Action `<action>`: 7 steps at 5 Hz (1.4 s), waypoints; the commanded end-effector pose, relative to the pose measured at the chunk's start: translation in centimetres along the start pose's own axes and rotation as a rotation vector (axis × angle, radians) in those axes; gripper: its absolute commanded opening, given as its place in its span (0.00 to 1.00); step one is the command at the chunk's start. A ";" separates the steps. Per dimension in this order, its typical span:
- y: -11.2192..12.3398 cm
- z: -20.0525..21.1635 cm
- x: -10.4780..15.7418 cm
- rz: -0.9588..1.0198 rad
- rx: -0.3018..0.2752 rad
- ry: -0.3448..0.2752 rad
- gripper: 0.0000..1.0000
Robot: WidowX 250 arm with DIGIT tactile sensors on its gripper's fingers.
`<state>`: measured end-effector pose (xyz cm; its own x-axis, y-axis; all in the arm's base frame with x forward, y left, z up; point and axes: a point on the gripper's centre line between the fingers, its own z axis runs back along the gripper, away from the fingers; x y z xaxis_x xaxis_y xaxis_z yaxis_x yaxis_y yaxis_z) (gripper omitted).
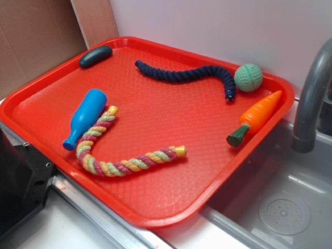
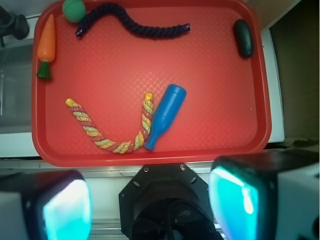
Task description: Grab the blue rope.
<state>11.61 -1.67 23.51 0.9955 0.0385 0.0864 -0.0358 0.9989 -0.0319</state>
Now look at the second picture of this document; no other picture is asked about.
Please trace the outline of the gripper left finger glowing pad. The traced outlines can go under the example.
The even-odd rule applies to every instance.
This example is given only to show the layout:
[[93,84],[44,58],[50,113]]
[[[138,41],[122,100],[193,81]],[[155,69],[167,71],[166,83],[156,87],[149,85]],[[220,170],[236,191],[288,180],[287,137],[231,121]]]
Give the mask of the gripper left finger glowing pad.
[[92,218],[91,189],[77,170],[0,176],[2,240],[87,240]]

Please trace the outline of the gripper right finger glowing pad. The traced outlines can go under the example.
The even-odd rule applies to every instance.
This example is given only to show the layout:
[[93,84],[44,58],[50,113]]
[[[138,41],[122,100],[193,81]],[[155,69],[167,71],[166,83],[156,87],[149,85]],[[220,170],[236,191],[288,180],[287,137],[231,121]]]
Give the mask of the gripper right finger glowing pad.
[[313,151],[220,156],[209,174],[209,202],[229,240],[317,240],[319,177]]

